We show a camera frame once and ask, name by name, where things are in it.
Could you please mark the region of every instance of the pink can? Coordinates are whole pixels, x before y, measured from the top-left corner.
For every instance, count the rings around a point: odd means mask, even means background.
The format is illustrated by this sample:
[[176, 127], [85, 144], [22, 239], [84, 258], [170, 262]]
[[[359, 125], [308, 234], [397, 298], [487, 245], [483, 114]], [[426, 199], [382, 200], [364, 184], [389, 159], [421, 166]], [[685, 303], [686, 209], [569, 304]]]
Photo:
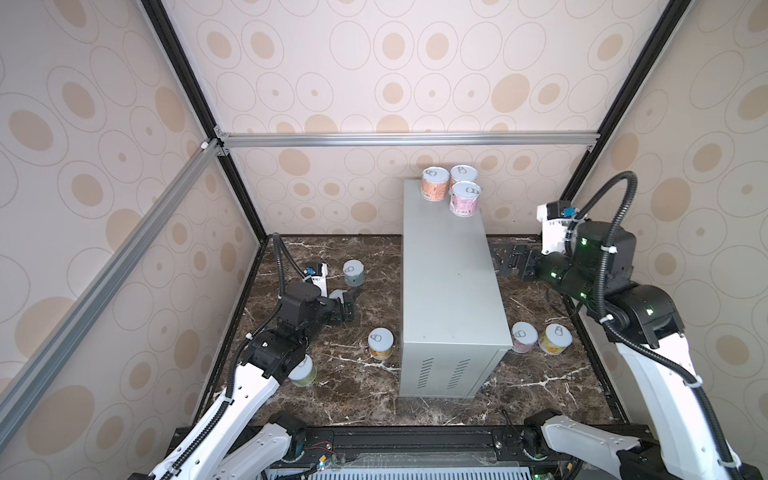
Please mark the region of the pink can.
[[517, 322], [512, 326], [512, 351], [528, 353], [538, 341], [536, 327], [528, 322]]
[[471, 217], [478, 209], [481, 191], [474, 182], [456, 182], [451, 188], [451, 212], [457, 217]]

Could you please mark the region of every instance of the marble floor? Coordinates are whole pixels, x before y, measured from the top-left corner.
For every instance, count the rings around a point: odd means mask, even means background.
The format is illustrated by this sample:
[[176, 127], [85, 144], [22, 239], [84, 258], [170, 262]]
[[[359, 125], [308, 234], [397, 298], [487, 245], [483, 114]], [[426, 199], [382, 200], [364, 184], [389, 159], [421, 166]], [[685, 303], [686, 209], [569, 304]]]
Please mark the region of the marble floor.
[[[506, 354], [473, 400], [399, 398], [400, 260], [398, 237], [287, 237], [299, 265], [323, 259], [329, 264], [328, 291], [346, 288], [341, 266], [351, 258], [366, 268], [364, 293], [357, 300], [359, 321], [326, 327], [310, 347], [317, 378], [308, 387], [284, 383], [253, 418], [254, 425], [281, 409], [309, 425], [503, 425], [504, 406], [516, 424], [544, 408], [562, 411], [586, 423], [612, 423], [611, 411], [584, 347], [573, 345], [560, 356], [538, 347], [524, 355]], [[499, 278], [510, 326], [532, 323], [539, 331], [553, 322], [570, 326], [547, 306], [540, 283]], [[277, 274], [270, 245], [248, 299], [233, 349], [273, 308]], [[557, 296], [554, 301], [564, 309]], [[384, 326], [395, 335], [395, 349], [384, 362], [371, 359], [367, 335]]]

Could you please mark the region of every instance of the patterned wallpaper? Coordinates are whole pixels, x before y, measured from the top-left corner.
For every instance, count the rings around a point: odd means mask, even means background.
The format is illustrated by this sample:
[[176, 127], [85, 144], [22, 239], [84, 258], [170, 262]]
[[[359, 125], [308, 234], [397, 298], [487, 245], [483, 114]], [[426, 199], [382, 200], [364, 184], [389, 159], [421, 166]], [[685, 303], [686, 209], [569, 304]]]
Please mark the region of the patterned wallpaper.
[[2, 12], [0, 392], [201, 142], [134, 3]]
[[149, 472], [197, 407], [256, 239], [208, 167], [0, 455], [0, 478]]
[[588, 130], [667, 0], [166, 0], [225, 131]]
[[[201, 132], [128, 0], [4, 2], [0, 391], [163, 193]], [[0, 478], [148, 471], [197, 397], [255, 238], [208, 167], [0, 455]]]
[[[730, 444], [768, 475], [768, 1], [687, 16], [578, 196], [631, 169], [634, 279], [665, 289]], [[601, 202], [607, 219], [621, 189]], [[631, 377], [601, 346], [624, 399]]]
[[536, 206], [560, 197], [584, 145], [236, 148], [267, 231], [402, 233], [402, 181], [439, 165], [474, 166], [486, 233], [541, 230]]

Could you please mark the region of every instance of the metal rail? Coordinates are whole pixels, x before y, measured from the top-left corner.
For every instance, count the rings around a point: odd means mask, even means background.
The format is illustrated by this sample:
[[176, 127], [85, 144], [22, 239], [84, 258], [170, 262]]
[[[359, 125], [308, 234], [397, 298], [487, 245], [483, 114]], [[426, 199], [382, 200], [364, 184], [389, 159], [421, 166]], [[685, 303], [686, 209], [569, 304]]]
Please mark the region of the metal rail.
[[187, 192], [200, 178], [205, 167], [220, 153], [221, 146], [216, 140], [209, 141], [204, 150], [197, 151], [157, 203], [144, 215], [122, 247], [101, 269], [91, 288], [80, 296], [48, 343], [27, 362], [10, 391], [0, 402], [0, 452], [51, 386], [56, 375], [176, 212]]
[[377, 134], [222, 134], [225, 148], [403, 147], [433, 145], [594, 145], [596, 131], [426, 132]]

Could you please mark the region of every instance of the metal can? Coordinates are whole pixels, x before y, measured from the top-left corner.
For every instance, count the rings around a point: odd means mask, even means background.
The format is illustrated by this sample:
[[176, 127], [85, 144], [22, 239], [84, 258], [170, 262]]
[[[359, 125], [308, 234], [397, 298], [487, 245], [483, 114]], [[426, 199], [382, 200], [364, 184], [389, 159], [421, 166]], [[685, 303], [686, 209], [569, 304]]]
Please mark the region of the metal can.
[[368, 350], [371, 356], [377, 360], [388, 359], [392, 355], [392, 345], [395, 337], [386, 328], [373, 329], [368, 335]]
[[347, 260], [344, 262], [344, 282], [349, 286], [361, 286], [366, 279], [360, 260]]
[[457, 217], [471, 217], [478, 209], [481, 192], [474, 182], [458, 182], [451, 189], [451, 212]]
[[517, 322], [512, 326], [512, 351], [528, 353], [538, 340], [536, 327], [528, 322]]
[[549, 355], [560, 355], [574, 341], [574, 337], [567, 328], [559, 323], [547, 326], [544, 334], [539, 336], [538, 346]]
[[450, 177], [451, 174], [445, 168], [425, 168], [422, 172], [422, 197], [431, 202], [445, 198]]
[[304, 355], [304, 360], [288, 374], [288, 378], [295, 386], [309, 386], [315, 381], [316, 377], [317, 369], [315, 369], [310, 356], [306, 354]]
[[451, 169], [451, 187], [458, 182], [473, 182], [478, 178], [478, 171], [469, 165], [456, 165]]

